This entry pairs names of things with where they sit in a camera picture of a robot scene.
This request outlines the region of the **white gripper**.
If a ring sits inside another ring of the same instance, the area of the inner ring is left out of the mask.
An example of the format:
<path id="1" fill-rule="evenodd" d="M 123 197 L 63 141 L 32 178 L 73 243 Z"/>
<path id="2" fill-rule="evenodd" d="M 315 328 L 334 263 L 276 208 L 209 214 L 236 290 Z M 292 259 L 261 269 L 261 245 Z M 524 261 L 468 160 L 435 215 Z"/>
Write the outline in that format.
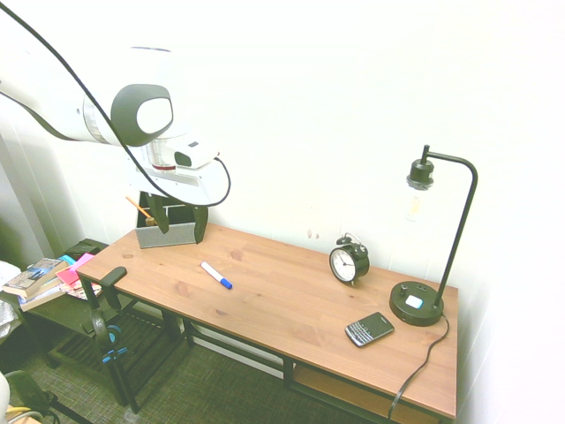
<path id="1" fill-rule="evenodd" d="M 196 244 L 202 242 L 208 221 L 208 207 L 205 205 L 222 201 L 222 164 L 213 160 L 196 170 L 177 167 L 175 171 L 166 172 L 145 168 L 148 178 L 131 160 L 128 161 L 128 167 L 129 183 L 148 193 L 147 204 L 162 234 L 169 231 L 170 225 L 161 196 L 168 195 L 185 203 L 200 205 L 192 207 L 193 235 Z"/>

